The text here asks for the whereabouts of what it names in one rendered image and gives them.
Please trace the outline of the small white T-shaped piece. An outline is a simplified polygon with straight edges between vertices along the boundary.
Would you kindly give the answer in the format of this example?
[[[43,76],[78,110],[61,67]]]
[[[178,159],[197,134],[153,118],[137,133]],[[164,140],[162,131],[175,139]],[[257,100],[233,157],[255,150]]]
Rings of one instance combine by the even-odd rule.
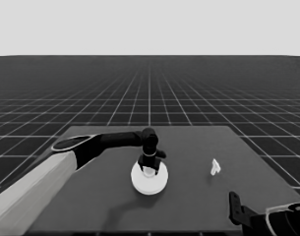
[[[219,163],[217,162],[217,160],[214,158],[211,162],[210,174],[212,176],[214,176],[215,174],[219,173],[220,171],[221,171],[221,167],[220,167]]]

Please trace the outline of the large thick white disc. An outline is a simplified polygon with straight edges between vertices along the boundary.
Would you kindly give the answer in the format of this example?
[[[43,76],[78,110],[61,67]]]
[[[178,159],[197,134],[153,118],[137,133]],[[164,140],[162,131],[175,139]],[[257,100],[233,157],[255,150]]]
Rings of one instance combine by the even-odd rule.
[[[156,195],[167,185],[168,170],[166,165],[161,162],[158,171],[149,167],[141,168],[136,162],[131,171],[131,180],[134,188],[143,195]]]

